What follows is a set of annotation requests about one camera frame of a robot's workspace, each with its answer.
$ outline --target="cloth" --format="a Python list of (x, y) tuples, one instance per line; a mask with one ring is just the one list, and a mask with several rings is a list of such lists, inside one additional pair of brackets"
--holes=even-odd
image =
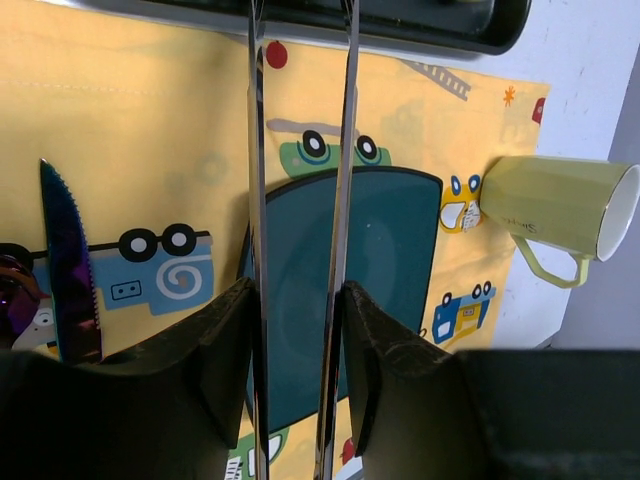
[[(273, 187), (300, 174), (287, 145), (303, 131), (339, 144), (346, 52), (266, 43)], [(235, 280), (248, 220), (247, 57), (241, 37), (0, 2), (0, 242), (32, 252), (43, 278), (38, 159), (46, 158), (92, 246), (105, 354), (167, 328)], [(421, 334), (449, 351), (491, 344), (514, 245), (482, 218), (482, 175), (497, 157), (534, 152), (548, 90), (361, 55), (359, 134), (382, 164), (444, 182)], [(171, 255), (193, 238), (189, 254)], [(148, 248), (157, 251), (151, 260), (126, 261)], [(337, 418), (335, 478), (348, 478), (359, 460), (346, 400)], [(312, 416), (273, 436), (274, 478), (311, 478), (315, 427)], [(251, 478), (252, 447), (245, 415), (227, 478)]]

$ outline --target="long metal utensil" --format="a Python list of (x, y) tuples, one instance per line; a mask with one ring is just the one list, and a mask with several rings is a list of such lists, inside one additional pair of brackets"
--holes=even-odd
[(316, 463), (314, 480), (331, 480), (335, 444), (336, 402), (338, 393), (338, 369), (342, 333), (341, 291), (347, 265), (347, 240), (349, 233), (349, 202), (351, 199), (351, 175), (356, 128), (358, 73), (358, 47), (360, 30), (359, 0), (341, 0), (345, 16), (349, 51), (342, 105), (340, 129), (340, 165), (336, 182), (336, 203), (333, 212), (333, 237), (329, 263), (329, 289), (322, 356), (322, 385), (318, 426), (316, 430)]
[(264, 154), (263, 0), (251, 0), (249, 15), (249, 225), (260, 319), (253, 326), (253, 428), (256, 480), (269, 479), (269, 378), (267, 370), (267, 225)]

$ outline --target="mug handle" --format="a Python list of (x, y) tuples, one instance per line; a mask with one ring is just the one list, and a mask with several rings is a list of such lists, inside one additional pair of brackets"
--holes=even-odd
[(527, 261), (529, 268), (531, 269), (533, 274), (536, 275), (537, 277), (540, 277), (541, 279), (553, 285), (556, 285), (557, 287), (560, 287), (560, 288), (579, 287), (580, 285), (582, 285), (584, 282), (587, 281), (587, 274), (589, 273), (589, 258), (586, 257), (584, 254), (579, 254), (579, 253), (569, 254), (575, 260), (577, 270), (576, 270), (576, 276), (573, 280), (565, 280), (564, 278), (560, 278), (554, 275), (553, 273), (547, 272), (542, 267), (542, 265), (540, 265), (540, 262), (538, 262), (536, 255), (533, 253), (533, 250), (531, 250), (529, 243), (524, 237), (521, 237), (519, 235), (514, 235), (514, 234), (511, 234), (511, 237), (513, 238), (513, 241), (516, 242), (516, 245), (522, 252), (522, 256)]

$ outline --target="knife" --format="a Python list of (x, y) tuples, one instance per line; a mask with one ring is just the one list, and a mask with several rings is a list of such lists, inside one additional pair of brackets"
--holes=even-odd
[(49, 278), (60, 359), (70, 364), (102, 360), (102, 335), (80, 214), (58, 172), (40, 160)]
[(253, 428), (256, 480), (269, 480), (269, 376), (267, 370), (267, 218), (264, 152), (263, 0), (251, 0), (249, 13), (249, 228), (253, 278), (260, 316), (252, 326)]
[(341, 292), (347, 267), (347, 240), (349, 233), (349, 203), (356, 130), (358, 91), (358, 49), (360, 33), (360, 1), (341, 0), (349, 50), (342, 104), (340, 129), (340, 165), (336, 180), (336, 199), (333, 211), (333, 234), (329, 259), (329, 288), (325, 314), (324, 351), (320, 405), (316, 428), (316, 461), (314, 480), (331, 480), (335, 447), (336, 403), (338, 400), (338, 370), (342, 333)]

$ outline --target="mug rim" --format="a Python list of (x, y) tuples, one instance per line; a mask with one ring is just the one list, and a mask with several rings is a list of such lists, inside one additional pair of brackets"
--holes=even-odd
[(639, 197), (640, 165), (629, 165), (613, 188), (602, 212), (595, 255), (599, 261), (609, 260), (620, 247), (629, 230)]

